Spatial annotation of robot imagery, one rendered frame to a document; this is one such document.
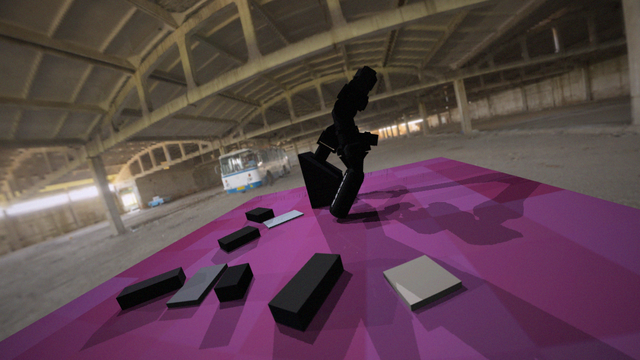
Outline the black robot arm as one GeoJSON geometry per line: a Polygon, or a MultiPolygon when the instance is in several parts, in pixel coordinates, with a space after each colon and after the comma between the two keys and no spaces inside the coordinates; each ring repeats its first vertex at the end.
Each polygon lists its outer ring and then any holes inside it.
{"type": "MultiPolygon", "coordinates": [[[[376,74],[377,72],[374,69],[364,66],[364,68],[358,69],[349,84],[346,83],[344,85],[332,110],[334,124],[328,126],[325,131],[323,130],[317,141],[318,148],[311,158],[324,166],[330,152],[337,152],[339,139],[336,136],[336,127],[354,123],[354,116],[356,116],[357,111],[365,110],[369,102],[369,96],[367,95],[377,83],[376,74]]],[[[357,129],[356,140],[357,142],[367,141],[370,146],[377,146],[378,134],[371,134],[371,132],[366,131],[360,133],[359,129],[357,129]]]]}

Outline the white flat rectangular plate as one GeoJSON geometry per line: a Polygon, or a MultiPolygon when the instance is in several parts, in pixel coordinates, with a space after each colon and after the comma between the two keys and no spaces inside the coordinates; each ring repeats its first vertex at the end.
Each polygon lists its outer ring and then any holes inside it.
{"type": "Polygon", "coordinates": [[[287,212],[285,214],[279,215],[273,219],[268,219],[266,221],[263,222],[263,224],[268,228],[273,228],[275,226],[281,225],[283,223],[286,223],[290,220],[293,220],[294,218],[297,218],[301,215],[304,215],[303,213],[297,211],[297,210],[291,210],[290,212],[287,212]]]}

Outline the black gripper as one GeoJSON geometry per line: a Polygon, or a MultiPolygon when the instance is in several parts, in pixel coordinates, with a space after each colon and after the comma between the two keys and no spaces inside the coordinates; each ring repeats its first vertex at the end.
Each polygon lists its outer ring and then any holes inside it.
{"type": "Polygon", "coordinates": [[[355,123],[337,126],[335,129],[339,140],[339,146],[336,150],[337,156],[347,169],[352,167],[358,178],[362,179],[364,158],[369,153],[367,151],[371,150],[370,142],[366,140],[357,142],[358,125],[355,126],[355,123]]]}

